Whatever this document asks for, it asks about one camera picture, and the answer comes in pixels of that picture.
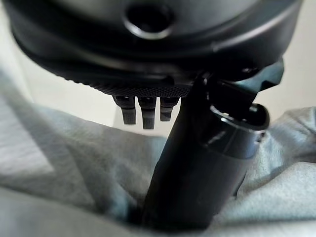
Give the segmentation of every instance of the black plastic part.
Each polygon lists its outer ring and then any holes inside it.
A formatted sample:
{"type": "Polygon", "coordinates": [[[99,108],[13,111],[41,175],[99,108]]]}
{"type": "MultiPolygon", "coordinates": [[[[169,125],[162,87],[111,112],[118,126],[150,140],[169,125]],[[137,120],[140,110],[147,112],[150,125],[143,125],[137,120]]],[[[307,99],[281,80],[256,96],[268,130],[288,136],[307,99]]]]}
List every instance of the black plastic part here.
{"type": "Polygon", "coordinates": [[[173,107],[179,102],[179,98],[160,98],[160,121],[170,121],[173,107]]]}
{"type": "MultiPolygon", "coordinates": [[[[120,2],[115,1],[117,10],[125,11],[120,2]]],[[[120,14],[104,13],[109,19],[108,24],[99,24],[74,13],[75,9],[71,11],[52,1],[4,0],[3,4],[21,48],[51,72],[93,87],[99,84],[99,90],[112,95],[131,96],[128,90],[121,91],[132,88],[135,96],[182,97],[187,95],[200,71],[224,68],[238,73],[248,68],[261,69],[276,62],[290,43],[302,1],[234,2],[231,6],[231,1],[227,0],[203,2],[199,5],[191,1],[169,1],[168,4],[175,4],[169,6],[177,22],[174,32],[185,30],[194,34],[174,35],[155,42],[135,39],[130,33],[121,32],[114,24],[116,20],[111,21],[120,14]],[[204,7],[200,11],[189,11],[190,17],[177,18],[176,11],[188,10],[185,2],[193,4],[194,9],[204,7]],[[201,32],[190,28],[186,20],[199,18],[198,13],[203,9],[212,10],[208,4],[226,6],[216,9],[218,19],[232,9],[240,7],[240,11],[236,16],[228,17],[227,21],[218,22],[208,21],[215,14],[203,15],[207,18],[203,23],[208,22],[209,27],[201,32]]],[[[107,5],[114,4],[114,1],[99,3],[107,5]]],[[[68,6],[72,8],[87,3],[73,1],[73,4],[68,6]]]]}
{"type": "Polygon", "coordinates": [[[139,106],[142,108],[143,128],[155,128],[155,110],[157,98],[138,97],[139,106]]]}
{"type": "Polygon", "coordinates": [[[155,167],[143,225],[167,232],[207,228],[236,193],[269,126],[269,114],[253,105],[236,120],[212,106],[195,86],[155,167]]]}
{"type": "Polygon", "coordinates": [[[113,99],[122,109],[124,124],[136,124],[135,97],[113,96],[113,99]]]}

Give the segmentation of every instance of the black plastic clip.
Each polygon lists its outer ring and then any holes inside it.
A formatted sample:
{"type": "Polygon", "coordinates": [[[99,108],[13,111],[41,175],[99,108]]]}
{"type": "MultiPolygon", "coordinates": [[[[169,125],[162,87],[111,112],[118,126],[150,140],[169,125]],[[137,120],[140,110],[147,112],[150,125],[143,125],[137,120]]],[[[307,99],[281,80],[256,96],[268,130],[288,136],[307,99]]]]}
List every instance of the black plastic clip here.
{"type": "Polygon", "coordinates": [[[113,96],[113,99],[122,109],[124,124],[136,124],[135,97],[113,96]]]}

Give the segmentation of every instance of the gray cloth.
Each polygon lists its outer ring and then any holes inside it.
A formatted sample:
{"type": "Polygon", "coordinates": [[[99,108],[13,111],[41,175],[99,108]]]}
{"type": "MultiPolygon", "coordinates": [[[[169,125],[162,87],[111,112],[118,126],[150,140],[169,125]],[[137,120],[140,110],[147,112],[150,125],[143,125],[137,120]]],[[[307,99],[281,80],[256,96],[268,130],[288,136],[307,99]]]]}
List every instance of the gray cloth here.
{"type": "MultiPolygon", "coordinates": [[[[316,236],[315,115],[275,122],[237,197],[183,236],[316,236]]],[[[0,74],[1,236],[166,236],[127,223],[164,143],[28,104],[0,74]]]]}

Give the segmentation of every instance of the recessed opening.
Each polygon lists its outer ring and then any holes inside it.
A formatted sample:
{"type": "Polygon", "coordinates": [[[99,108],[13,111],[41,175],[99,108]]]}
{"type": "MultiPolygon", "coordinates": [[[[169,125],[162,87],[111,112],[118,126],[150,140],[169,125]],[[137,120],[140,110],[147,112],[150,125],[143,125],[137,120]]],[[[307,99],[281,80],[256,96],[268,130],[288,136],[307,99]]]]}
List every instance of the recessed opening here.
{"type": "Polygon", "coordinates": [[[125,26],[133,34],[148,40],[169,35],[173,16],[165,6],[153,4],[134,5],[126,12],[125,26]]]}

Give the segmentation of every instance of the black plastic mount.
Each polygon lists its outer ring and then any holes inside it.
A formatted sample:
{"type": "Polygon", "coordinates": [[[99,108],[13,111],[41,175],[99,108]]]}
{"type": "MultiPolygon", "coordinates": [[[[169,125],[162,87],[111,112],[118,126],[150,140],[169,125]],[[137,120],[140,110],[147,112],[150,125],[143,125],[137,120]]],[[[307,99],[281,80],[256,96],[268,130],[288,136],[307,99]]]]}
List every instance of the black plastic mount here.
{"type": "Polygon", "coordinates": [[[283,61],[247,79],[204,73],[196,79],[155,167],[142,224],[164,232],[206,229],[239,189],[265,131],[269,113],[252,104],[280,83],[283,61]]]}
{"type": "MultiPolygon", "coordinates": [[[[241,70],[239,75],[226,71],[205,72],[198,77],[203,78],[203,83],[208,90],[197,93],[205,93],[216,108],[225,111],[235,119],[242,119],[260,91],[280,84],[283,72],[282,59],[262,70],[241,70]]],[[[113,96],[113,98],[122,109],[124,123],[136,124],[135,97],[113,96]]],[[[154,129],[156,102],[155,97],[138,97],[144,129],[154,129]]],[[[160,98],[160,121],[170,121],[173,107],[178,102],[179,98],[160,98]]]]}

